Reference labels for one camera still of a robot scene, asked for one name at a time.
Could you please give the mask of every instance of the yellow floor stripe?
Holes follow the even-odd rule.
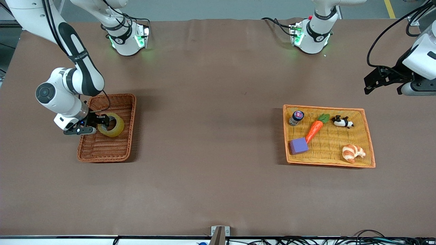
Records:
[[[396,19],[394,10],[392,9],[391,1],[385,0],[386,9],[388,10],[389,18]]]

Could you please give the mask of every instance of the gray floor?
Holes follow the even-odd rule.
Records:
[[[420,6],[423,0],[404,2],[390,0],[397,18]],[[69,0],[54,0],[67,22],[96,21]],[[313,14],[310,0],[130,0],[123,12],[134,17],[146,17],[151,21],[177,21],[191,19],[260,19],[272,17],[289,19]],[[367,0],[365,4],[341,7],[344,19],[389,18],[383,0]],[[0,20],[12,17],[0,7]],[[0,43],[15,47],[21,31],[0,28]],[[7,71],[14,50],[0,45],[0,68]]]

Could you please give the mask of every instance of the toy carrot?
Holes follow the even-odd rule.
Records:
[[[309,132],[306,135],[306,143],[312,140],[315,134],[323,127],[323,125],[329,121],[330,114],[322,114],[318,117],[318,120],[312,123]]]

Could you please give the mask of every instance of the black and white toy animal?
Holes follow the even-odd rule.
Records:
[[[348,121],[348,117],[343,117],[341,119],[340,115],[336,115],[334,118],[331,119],[333,121],[333,124],[338,126],[338,127],[354,127],[354,124],[352,121]]]

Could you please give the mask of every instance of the small bottle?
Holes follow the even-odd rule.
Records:
[[[289,124],[291,126],[297,126],[297,124],[303,120],[304,113],[302,111],[294,111],[292,116],[289,118]]]

